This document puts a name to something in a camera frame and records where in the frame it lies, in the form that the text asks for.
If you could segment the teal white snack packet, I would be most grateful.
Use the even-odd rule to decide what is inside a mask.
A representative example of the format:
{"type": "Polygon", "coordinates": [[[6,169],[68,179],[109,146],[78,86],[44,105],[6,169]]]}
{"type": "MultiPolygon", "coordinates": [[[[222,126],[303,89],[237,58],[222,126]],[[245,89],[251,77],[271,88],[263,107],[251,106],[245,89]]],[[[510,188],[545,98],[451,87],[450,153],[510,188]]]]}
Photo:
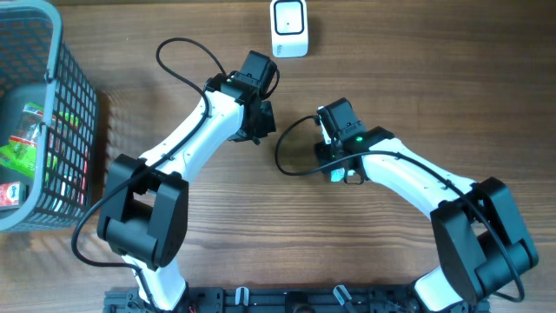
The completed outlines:
{"type": "Polygon", "coordinates": [[[338,183],[349,176],[353,176],[355,174],[354,170],[344,170],[344,169],[336,169],[330,172],[330,181],[333,183],[338,183]]]}

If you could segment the green snack bag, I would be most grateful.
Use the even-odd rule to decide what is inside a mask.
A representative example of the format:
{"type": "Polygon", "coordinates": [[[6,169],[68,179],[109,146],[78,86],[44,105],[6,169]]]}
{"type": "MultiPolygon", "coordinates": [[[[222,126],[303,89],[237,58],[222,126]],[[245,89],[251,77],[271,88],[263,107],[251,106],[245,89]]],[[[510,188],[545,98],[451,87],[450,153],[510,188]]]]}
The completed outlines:
{"type": "Polygon", "coordinates": [[[34,177],[42,122],[43,107],[32,102],[26,103],[8,143],[1,147],[1,165],[4,168],[34,177]]]}

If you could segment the red small box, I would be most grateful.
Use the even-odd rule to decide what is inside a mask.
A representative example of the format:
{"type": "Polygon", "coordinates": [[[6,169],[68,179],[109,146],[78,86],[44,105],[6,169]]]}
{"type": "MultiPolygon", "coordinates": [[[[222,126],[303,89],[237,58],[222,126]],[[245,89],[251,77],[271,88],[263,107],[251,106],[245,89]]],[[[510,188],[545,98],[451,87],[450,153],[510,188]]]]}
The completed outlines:
{"type": "Polygon", "coordinates": [[[23,185],[20,182],[2,183],[0,194],[2,209],[19,206],[23,202],[23,185]]]}

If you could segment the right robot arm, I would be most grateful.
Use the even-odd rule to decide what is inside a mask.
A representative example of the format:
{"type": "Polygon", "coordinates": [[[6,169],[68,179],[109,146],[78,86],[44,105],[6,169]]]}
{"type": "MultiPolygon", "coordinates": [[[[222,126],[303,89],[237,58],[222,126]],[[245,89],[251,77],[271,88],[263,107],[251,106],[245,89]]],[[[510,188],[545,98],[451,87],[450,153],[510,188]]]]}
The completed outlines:
{"type": "Polygon", "coordinates": [[[430,221],[440,264],[413,284],[424,311],[476,305],[538,264],[512,193],[499,179],[478,183],[443,170],[392,132],[368,130],[345,98],[321,106],[317,116],[323,140],[315,152],[332,181],[357,175],[380,184],[430,221]]]}

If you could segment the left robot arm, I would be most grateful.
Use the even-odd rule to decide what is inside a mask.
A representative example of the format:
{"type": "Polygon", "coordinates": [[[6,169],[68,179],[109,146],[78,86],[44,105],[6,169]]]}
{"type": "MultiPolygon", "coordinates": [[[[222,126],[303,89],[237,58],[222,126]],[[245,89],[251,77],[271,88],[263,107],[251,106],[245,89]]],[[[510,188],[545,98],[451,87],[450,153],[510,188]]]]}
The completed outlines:
{"type": "Polygon", "coordinates": [[[162,142],[111,164],[97,235],[132,270],[142,309],[188,310],[175,257],[188,228],[189,185],[224,142],[259,143],[275,131],[268,98],[278,79],[275,62],[250,51],[240,70],[205,83],[194,111],[162,142]]]}

